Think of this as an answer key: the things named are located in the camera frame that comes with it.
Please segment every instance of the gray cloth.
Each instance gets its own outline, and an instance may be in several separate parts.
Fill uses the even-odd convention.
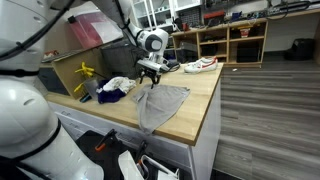
[[[145,85],[133,96],[140,129],[151,134],[178,111],[189,94],[190,90],[184,87],[158,84],[151,89],[151,85]]]

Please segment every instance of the cardboard box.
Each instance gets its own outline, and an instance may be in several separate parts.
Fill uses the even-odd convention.
[[[78,54],[53,61],[52,66],[59,79],[69,95],[74,99],[79,99],[84,95],[83,91],[74,92],[74,89],[85,81],[85,77],[82,76],[81,73],[75,73],[76,70],[81,68],[82,62],[85,62],[87,67],[94,68],[97,73],[104,77],[110,77],[110,73],[106,69],[100,49],[98,48],[82,51]]]

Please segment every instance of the wooden floor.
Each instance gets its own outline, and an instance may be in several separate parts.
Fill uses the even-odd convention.
[[[225,68],[214,168],[242,179],[320,179],[320,66],[266,57]]]

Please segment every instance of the blue cloth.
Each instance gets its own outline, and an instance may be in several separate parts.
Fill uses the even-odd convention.
[[[110,80],[111,79],[100,81],[99,88],[103,88],[103,86],[107,84]],[[126,94],[122,92],[120,89],[116,89],[114,91],[109,91],[109,92],[102,91],[101,93],[98,93],[98,102],[100,104],[108,103],[108,102],[115,103],[115,102],[118,102],[124,96],[126,96]]]

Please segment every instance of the white sneaker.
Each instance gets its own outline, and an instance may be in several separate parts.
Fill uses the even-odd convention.
[[[217,59],[217,57],[213,56],[212,58],[208,58],[208,59],[202,57],[195,62],[188,63],[188,66],[195,64],[195,63],[198,63],[199,61],[202,61],[203,63],[211,63],[214,59]]]
[[[218,59],[212,58],[210,62],[205,63],[201,59],[198,61],[186,66],[184,72],[186,73],[199,73],[204,71],[213,71],[216,70],[218,66]]]

